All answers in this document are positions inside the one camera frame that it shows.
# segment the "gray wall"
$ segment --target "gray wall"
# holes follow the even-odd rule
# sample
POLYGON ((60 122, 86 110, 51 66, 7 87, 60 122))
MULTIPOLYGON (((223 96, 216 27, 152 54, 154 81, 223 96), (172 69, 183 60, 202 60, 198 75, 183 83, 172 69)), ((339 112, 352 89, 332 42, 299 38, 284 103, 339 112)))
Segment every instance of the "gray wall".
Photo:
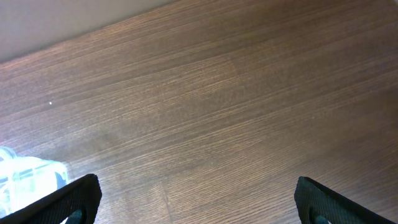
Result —
POLYGON ((173 0, 1 0, 0 62, 173 0))

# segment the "clear plastic bottle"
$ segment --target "clear plastic bottle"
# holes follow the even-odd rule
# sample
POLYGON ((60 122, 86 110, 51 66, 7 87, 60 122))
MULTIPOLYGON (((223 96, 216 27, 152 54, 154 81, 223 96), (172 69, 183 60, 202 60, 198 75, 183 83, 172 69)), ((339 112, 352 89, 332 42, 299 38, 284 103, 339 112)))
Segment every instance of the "clear plastic bottle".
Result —
POLYGON ((18 157, 0 146, 0 218, 16 212, 69 183, 61 162, 18 157))

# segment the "brown wooden surface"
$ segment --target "brown wooden surface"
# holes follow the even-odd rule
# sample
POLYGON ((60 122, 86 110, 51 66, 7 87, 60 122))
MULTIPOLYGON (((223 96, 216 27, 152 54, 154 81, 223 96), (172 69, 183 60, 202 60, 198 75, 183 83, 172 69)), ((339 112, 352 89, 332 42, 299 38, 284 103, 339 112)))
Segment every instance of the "brown wooden surface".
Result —
POLYGON ((1 145, 97 174, 97 223, 299 223, 300 175, 398 222, 393 1, 184 0, 0 73, 1 145))

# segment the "transparent container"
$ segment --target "transparent container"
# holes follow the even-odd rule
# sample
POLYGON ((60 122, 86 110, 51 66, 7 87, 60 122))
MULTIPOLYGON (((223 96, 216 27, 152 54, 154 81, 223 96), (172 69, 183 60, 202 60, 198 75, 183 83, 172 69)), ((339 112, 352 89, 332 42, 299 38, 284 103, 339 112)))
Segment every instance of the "transparent container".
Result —
POLYGON ((69 183, 61 162, 18 157, 0 146, 0 218, 16 212, 69 183))

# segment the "light blue plastic object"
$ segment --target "light blue plastic object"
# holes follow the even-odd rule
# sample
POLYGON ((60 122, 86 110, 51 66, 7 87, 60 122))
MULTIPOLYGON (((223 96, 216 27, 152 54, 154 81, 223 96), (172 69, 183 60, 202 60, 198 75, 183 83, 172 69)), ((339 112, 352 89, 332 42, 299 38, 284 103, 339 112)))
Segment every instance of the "light blue plastic object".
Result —
POLYGON ((18 157, 0 146, 0 218, 16 212, 69 183, 61 162, 18 157))

